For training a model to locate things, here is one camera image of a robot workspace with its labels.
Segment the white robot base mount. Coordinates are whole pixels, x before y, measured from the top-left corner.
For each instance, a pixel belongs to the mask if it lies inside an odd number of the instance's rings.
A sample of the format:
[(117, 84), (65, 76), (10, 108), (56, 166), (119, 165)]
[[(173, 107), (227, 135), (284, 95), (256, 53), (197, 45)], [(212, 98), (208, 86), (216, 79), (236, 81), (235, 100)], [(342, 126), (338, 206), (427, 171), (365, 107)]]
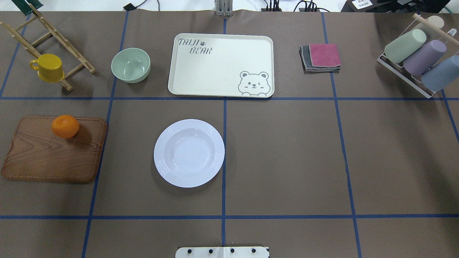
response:
[(177, 249), (176, 258), (269, 258), (269, 248), (242, 247), (183, 247)]

